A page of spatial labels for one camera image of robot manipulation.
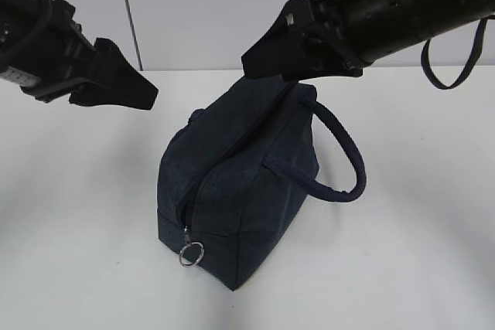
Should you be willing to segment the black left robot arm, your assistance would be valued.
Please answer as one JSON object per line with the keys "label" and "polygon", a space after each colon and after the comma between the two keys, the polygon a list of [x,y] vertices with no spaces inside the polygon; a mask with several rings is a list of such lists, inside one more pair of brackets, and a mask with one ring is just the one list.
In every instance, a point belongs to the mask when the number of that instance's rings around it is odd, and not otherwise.
{"label": "black left robot arm", "polygon": [[1,0],[1,78],[43,103],[149,111],[159,94],[110,39],[90,42],[66,0]]}

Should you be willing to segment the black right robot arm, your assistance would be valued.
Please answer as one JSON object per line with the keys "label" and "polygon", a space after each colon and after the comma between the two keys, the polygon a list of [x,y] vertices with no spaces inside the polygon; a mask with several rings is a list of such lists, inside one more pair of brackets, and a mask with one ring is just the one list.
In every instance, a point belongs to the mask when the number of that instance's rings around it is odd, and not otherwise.
{"label": "black right robot arm", "polygon": [[360,77],[376,61],[419,44],[422,68],[438,86],[429,60],[432,39],[477,23],[459,76],[464,81],[480,58],[493,17],[494,0],[288,0],[241,62],[251,79]]}

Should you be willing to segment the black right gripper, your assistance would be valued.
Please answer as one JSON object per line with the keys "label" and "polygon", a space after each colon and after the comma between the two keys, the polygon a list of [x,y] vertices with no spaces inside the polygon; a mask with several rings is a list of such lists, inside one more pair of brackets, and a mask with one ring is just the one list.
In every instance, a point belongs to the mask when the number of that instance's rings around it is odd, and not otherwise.
{"label": "black right gripper", "polygon": [[289,0],[241,62],[248,78],[359,78],[390,53],[391,0]]}

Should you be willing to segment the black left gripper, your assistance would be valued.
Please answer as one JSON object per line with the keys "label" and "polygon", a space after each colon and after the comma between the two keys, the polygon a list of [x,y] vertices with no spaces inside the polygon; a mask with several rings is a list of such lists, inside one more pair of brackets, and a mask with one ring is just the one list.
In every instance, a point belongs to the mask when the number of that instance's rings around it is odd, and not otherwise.
{"label": "black left gripper", "polygon": [[43,103],[69,95],[81,107],[151,110],[158,88],[113,41],[98,38],[93,47],[74,13],[64,0],[1,0],[1,72],[10,66],[39,77],[20,89]]}

